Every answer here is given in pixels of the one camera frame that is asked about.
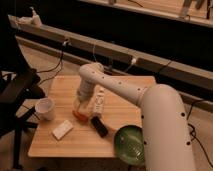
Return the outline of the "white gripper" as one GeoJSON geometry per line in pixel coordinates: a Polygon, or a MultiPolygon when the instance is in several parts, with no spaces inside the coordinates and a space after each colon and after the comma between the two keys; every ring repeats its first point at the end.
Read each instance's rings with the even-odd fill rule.
{"type": "MultiPolygon", "coordinates": [[[[73,103],[73,110],[75,113],[79,113],[80,102],[85,102],[91,99],[93,96],[93,85],[92,84],[81,84],[77,90],[77,97],[73,103]]],[[[91,115],[92,107],[89,102],[86,106],[86,116],[89,118],[91,115]]]]}

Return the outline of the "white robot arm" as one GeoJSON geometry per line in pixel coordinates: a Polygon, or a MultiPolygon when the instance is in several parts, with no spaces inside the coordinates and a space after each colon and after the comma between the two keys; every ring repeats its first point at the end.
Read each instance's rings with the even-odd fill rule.
{"type": "Polygon", "coordinates": [[[134,85],[106,75],[100,63],[82,65],[79,75],[80,104],[100,85],[141,109],[147,171],[196,171],[184,104],[173,87],[134,85]]]}

